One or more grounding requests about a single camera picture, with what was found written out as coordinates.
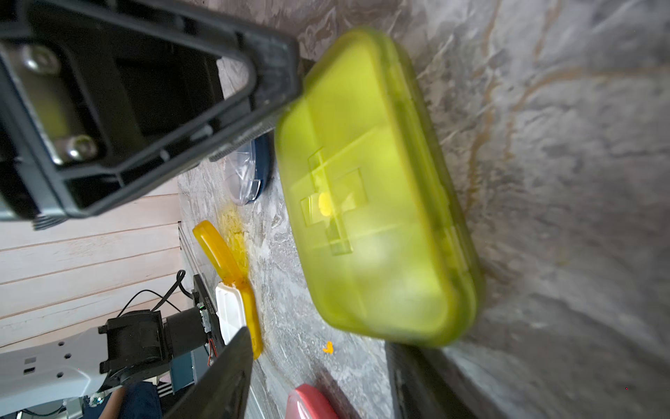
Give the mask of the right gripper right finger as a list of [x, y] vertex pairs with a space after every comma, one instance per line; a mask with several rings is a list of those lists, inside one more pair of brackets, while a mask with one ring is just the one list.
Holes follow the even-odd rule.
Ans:
[[476, 418], [418, 347], [385, 342], [395, 418]]

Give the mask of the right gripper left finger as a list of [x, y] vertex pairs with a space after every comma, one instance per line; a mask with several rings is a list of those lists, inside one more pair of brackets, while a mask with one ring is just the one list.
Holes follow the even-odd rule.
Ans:
[[251, 335], [244, 326], [165, 418], [244, 418], [252, 364]]

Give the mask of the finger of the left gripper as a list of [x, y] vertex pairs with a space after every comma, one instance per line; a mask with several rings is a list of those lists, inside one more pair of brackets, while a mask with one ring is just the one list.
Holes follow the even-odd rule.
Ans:
[[46, 230], [273, 129], [298, 41], [182, 1], [1, 4], [1, 218]]

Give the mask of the pink pillbox clear lid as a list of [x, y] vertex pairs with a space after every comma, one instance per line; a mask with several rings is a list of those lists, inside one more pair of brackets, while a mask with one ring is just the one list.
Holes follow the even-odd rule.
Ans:
[[284, 418], [338, 419], [338, 415], [321, 392], [302, 384], [289, 393]]

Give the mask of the yellow lid white pillbox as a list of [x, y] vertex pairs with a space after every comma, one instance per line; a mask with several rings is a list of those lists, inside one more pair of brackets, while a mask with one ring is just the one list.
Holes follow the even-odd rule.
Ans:
[[193, 234], [220, 279], [215, 288], [215, 300], [223, 342], [229, 344], [245, 326], [251, 336], [253, 359], [257, 360], [263, 353], [263, 341], [256, 299], [249, 279], [210, 221], [199, 223], [193, 228]]

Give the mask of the green lid white pillbox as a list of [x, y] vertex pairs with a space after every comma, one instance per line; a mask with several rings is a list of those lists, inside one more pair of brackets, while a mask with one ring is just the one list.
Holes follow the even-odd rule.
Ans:
[[339, 37], [277, 124], [277, 167], [305, 281], [334, 328], [442, 347], [485, 282], [408, 54]]

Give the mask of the round dark blue pillbox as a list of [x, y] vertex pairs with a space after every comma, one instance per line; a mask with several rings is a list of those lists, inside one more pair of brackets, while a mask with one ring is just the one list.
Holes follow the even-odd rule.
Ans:
[[258, 199], [270, 181], [274, 133], [262, 134], [223, 158], [224, 182], [238, 206]]

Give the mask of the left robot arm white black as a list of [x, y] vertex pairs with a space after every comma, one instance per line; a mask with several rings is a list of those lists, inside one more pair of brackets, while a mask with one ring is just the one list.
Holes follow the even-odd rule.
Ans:
[[[298, 42], [180, 1], [1, 4], [1, 218], [45, 230], [142, 197], [202, 159], [272, 130], [302, 92]], [[81, 400], [214, 361], [173, 418], [241, 417], [262, 350], [244, 277], [192, 308], [122, 311], [105, 325], [1, 357], [1, 411]]]

